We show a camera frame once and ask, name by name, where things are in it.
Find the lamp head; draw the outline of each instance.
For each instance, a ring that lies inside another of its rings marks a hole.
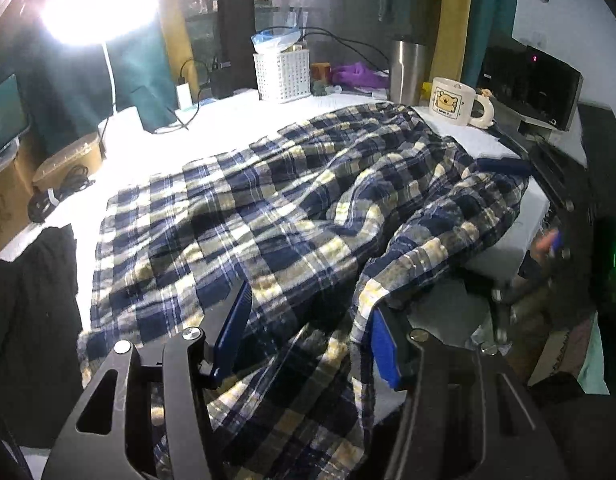
[[[105,43],[148,25],[158,0],[48,0],[41,17],[59,41]]]

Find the checkered fabric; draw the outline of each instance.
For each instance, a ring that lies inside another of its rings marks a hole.
[[[84,380],[119,339],[197,325],[245,278],[253,310],[235,376],[208,403],[229,473],[345,478],[373,424],[373,306],[495,243],[526,184],[479,173],[414,110],[382,103],[122,190],[96,248]]]

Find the monitor screen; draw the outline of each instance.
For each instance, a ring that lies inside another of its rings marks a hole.
[[[28,126],[16,85],[11,75],[0,84],[0,152]]]

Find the plastic basket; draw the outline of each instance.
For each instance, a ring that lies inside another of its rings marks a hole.
[[[310,95],[310,51],[254,54],[262,101],[286,103]]]

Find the purple cloth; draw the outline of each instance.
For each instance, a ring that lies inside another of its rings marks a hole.
[[[331,70],[332,84],[361,86],[365,88],[388,88],[387,77],[377,75],[362,62],[342,65]]]

